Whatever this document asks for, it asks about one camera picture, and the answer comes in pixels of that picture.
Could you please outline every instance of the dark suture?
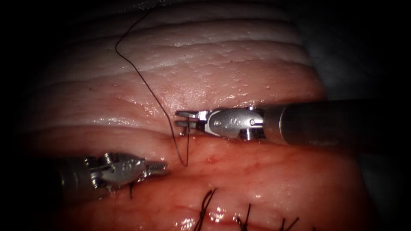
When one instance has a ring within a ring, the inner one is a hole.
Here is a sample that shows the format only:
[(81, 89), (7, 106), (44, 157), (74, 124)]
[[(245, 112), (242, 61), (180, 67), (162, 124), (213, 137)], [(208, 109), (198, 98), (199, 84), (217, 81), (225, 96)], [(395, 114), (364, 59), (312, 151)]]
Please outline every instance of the dark suture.
[(250, 214), (250, 208), (251, 208), (251, 204), (248, 204), (247, 217), (245, 218), (244, 224), (241, 222), (240, 216), (237, 217), (237, 223), (240, 225), (241, 231), (247, 231), (248, 216)]
[[(297, 217), (297, 218), (291, 223), (291, 225), (290, 225), (287, 229), (285, 229), (285, 231), (289, 231), (289, 230), (297, 223), (297, 221), (298, 221), (299, 219), (300, 219), (300, 218)], [(285, 221), (286, 221), (286, 219), (283, 218), (283, 223), (281, 224), (280, 231), (284, 231), (284, 223), (285, 223)]]
[(153, 8), (151, 8), (151, 10), (149, 10), (143, 17), (141, 17), (140, 19), (138, 19), (128, 30), (126, 33), (124, 33), (124, 35), (120, 38), (120, 40), (116, 43), (115, 46), (115, 50), (117, 52), (117, 54), (122, 57), (125, 61), (127, 61), (128, 63), (130, 63), (130, 65), (133, 66), (133, 68), (137, 71), (138, 75), (140, 75), (141, 80), (143, 80), (143, 82), (145, 83), (145, 85), (147, 86), (147, 88), (149, 89), (149, 91), (151, 92), (151, 94), (153, 95), (154, 99), (157, 101), (158, 105), (161, 107), (161, 109), (163, 110), (165, 116), (167, 117), (168, 123), (170, 125), (170, 129), (171, 129), (171, 135), (173, 136), (173, 141), (174, 141), (174, 146), (176, 147), (176, 151), (177, 151), (177, 155), (180, 159), (180, 162), (182, 165), (187, 167), (187, 164), (184, 164), (181, 155), (180, 155), (180, 151), (179, 148), (177, 146), (177, 141), (176, 141), (176, 136), (174, 135), (174, 130), (173, 130), (173, 125), (171, 123), (171, 119), (170, 116), (167, 114), (166, 110), (164, 109), (163, 105), (160, 103), (160, 101), (158, 100), (157, 96), (155, 96), (154, 92), (151, 90), (151, 88), (149, 87), (149, 85), (147, 84), (146, 80), (143, 78), (143, 76), (141, 75), (141, 73), (138, 71), (138, 69), (136, 68), (136, 66), (130, 61), (128, 60), (126, 57), (124, 57), (122, 54), (120, 54), (120, 52), (117, 50), (117, 47), (119, 45), (119, 43), (128, 35), (128, 33), (131, 31), (131, 29), (133, 29), (133, 27), (135, 27), (137, 25), (137, 23), (141, 22), (145, 17), (147, 17), (163, 0), (160, 0)]
[(128, 186), (130, 187), (130, 200), (131, 200), (133, 198), (134, 181), (129, 183)]
[(204, 218), (206, 216), (205, 213), (207, 211), (208, 205), (210, 204), (210, 201), (213, 198), (213, 195), (214, 195), (216, 190), (217, 190), (217, 188), (215, 188), (214, 190), (210, 190), (205, 195), (205, 197), (203, 199), (203, 202), (201, 203), (200, 218), (198, 219), (198, 222), (197, 222), (196, 226), (194, 227), (193, 231), (201, 231), (201, 226), (203, 225), (203, 221), (204, 221)]

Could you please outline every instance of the wet tissue surface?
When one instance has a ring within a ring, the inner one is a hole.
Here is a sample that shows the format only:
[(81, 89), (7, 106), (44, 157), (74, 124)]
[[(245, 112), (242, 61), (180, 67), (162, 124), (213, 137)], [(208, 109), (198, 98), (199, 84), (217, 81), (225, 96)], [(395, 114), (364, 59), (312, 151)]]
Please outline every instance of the wet tissue surface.
[(19, 127), (36, 152), (165, 160), (170, 174), (100, 201), (39, 214), (58, 230), (361, 230), (374, 213), (347, 153), (191, 131), (177, 110), (325, 98), (298, 31), (263, 3), (184, 3), (83, 23), (30, 88)]

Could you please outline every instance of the suture thread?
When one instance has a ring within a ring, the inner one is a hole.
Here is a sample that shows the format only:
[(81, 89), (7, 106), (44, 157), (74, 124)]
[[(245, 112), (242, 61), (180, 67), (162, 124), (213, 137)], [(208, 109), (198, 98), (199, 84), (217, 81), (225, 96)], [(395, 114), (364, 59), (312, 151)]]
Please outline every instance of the suture thread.
[(119, 45), (119, 43), (126, 37), (126, 35), (128, 35), (128, 33), (131, 31), (131, 29), (133, 29), (133, 27), (135, 27), (135, 25), (137, 25), (139, 22), (141, 22), (145, 17), (147, 17), (163, 0), (160, 0), (151, 10), (149, 10), (143, 17), (141, 17), (139, 20), (137, 20), (128, 30), (126, 33), (124, 33), (124, 35), (120, 38), (120, 40), (116, 43), (115, 46), (115, 50), (117, 52), (117, 54), (122, 57), (125, 61), (127, 61), (128, 63), (130, 63), (133, 68), (136, 70), (136, 72), (138, 73), (138, 75), (140, 75), (141, 79), (143, 80), (143, 82), (145, 83), (145, 85), (147, 86), (147, 88), (149, 89), (149, 91), (151, 92), (151, 94), (153, 95), (154, 99), (157, 101), (158, 105), (161, 107), (161, 109), (163, 110), (165, 116), (167, 117), (168, 123), (170, 125), (170, 129), (171, 129), (171, 135), (173, 136), (173, 141), (174, 141), (174, 146), (176, 148), (177, 151), (177, 155), (180, 159), (180, 162), (183, 166), (187, 167), (188, 166), (188, 162), (186, 164), (184, 164), (181, 155), (180, 155), (180, 151), (179, 148), (177, 146), (177, 140), (176, 140), (176, 136), (174, 135), (174, 130), (173, 130), (173, 125), (171, 123), (171, 119), (169, 117), (169, 115), (167, 114), (166, 110), (164, 109), (163, 105), (160, 103), (160, 101), (158, 100), (157, 96), (154, 94), (154, 92), (151, 90), (150, 86), (147, 84), (146, 80), (143, 78), (143, 76), (141, 75), (141, 73), (138, 71), (138, 69), (136, 68), (136, 66), (130, 61), (128, 60), (126, 57), (124, 57), (122, 54), (120, 54), (120, 52), (117, 50), (117, 47)]

